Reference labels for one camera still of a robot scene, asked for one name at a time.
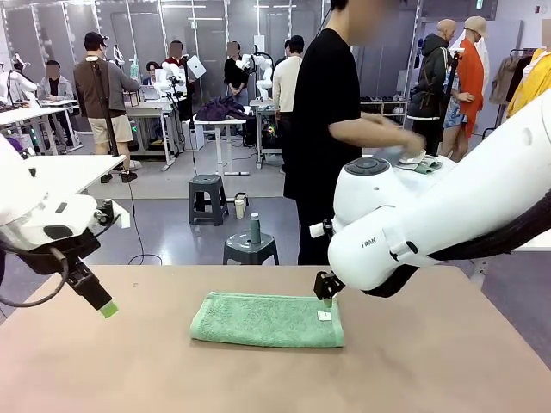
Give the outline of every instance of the orange shirt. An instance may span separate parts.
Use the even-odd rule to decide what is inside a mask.
[[[461,102],[461,113],[468,117],[465,134],[470,138],[476,123],[476,115],[484,105],[484,96],[482,96],[484,66],[473,43],[464,39],[461,42],[461,47],[465,49],[457,67],[461,92],[467,92],[474,96],[474,102]]]

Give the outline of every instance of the brown table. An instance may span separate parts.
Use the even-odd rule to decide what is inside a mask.
[[[392,299],[345,289],[346,347],[329,350],[189,340],[208,292],[310,294],[315,268],[93,270],[120,307],[109,320],[67,287],[0,326],[0,411],[551,411],[551,372],[455,268],[420,271]]]

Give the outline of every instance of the person in white sweater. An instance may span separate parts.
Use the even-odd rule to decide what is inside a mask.
[[[277,119],[280,137],[282,139],[283,162],[291,145],[291,118],[293,116],[294,90],[296,79],[299,76],[302,52],[304,51],[304,39],[295,35],[288,41],[289,55],[274,70],[274,83],[272,86],[274,96],[275,118]]]

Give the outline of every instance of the gray jacket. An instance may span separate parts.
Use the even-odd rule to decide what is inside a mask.
[[[52,91],[50,90],[50,79],[46,79],[45,77],[43,77],[42,80],[40,80],[40,83],[38,83],[38,98],[39,100],[43,101],[48,95],[51,94]],[[59,76],[58,96],[63,97],[67,100],[74,99],[74,96],[72,94],[71,82],[69,82],[63,76]]]
[[[127,76],[113,63],[103,59],[98,59],[94,63],[99,65],[103,93],[109,99],[111,117],[124,114],[126,109],[123,92],[137,92],[140,88],[139,82]],[[90,61],[83,60],[75,66],[74,76],[81,115],[93,119],[103,118],[102,106],[98,95],[100,82],[93,69],[93,64]]]

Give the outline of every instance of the plastic stool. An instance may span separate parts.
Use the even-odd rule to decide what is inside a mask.
[[[229,237],[224,244],[224,265],[234,260],[244,265],[262,265],[274,256],[275,265],[279,265],[276,239],[271,235],[260,234],[260,243],[251,243],[251,233],[243,232]]]
[[[208,193],[209,200],[205,200],[205,193]],[[212,211],[205,211],[207,205],[211,206]],[[196,219],[211,219],[214,225],[222,225],[224,214],[228,214],[226,192],[219,175],[198,175],[189,181],[189,223],[191,225]]]

